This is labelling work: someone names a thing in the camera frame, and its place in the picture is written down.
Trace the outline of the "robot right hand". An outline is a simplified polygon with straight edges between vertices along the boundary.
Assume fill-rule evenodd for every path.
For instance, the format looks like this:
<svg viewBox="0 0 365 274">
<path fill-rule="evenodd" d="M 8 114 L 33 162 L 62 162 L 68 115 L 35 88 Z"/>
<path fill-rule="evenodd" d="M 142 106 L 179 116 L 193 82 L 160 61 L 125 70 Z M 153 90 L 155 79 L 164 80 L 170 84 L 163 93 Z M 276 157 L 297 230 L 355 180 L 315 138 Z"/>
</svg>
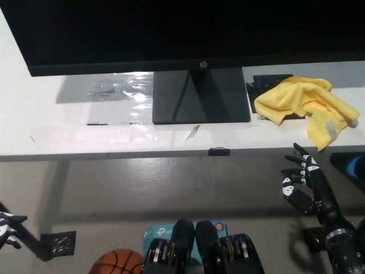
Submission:
<svg viewBox="0 0 365 274">
<path fill-rule="evenodd" d="M 337 229 L 354 230 L 354 226 L 341 213 L 325 173 L 298 143 L 293 144 L 300 157 L 286 155 L 285 159 L 299 168 L 283 169 L 283 197 L 307 216 L 315 215 L 326 235 Z"/>
</svg>

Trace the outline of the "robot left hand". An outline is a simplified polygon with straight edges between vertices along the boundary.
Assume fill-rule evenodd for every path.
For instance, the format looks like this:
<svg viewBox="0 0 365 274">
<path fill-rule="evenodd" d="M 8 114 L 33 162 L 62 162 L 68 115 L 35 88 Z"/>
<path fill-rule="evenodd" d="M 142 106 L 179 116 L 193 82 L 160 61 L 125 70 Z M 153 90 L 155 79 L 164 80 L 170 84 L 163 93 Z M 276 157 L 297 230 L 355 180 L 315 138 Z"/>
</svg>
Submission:
<svg viewBox="0 0 365 274">
<path fill-rule="evenodd" d="M 7 244 L 12 245 L 15 249 L 21 249 L 18 242 L 19 233 L 14 226 L 22 224 L 27 219 L 27 216 L 1 212 L 1 248 Z"/>
</svg>

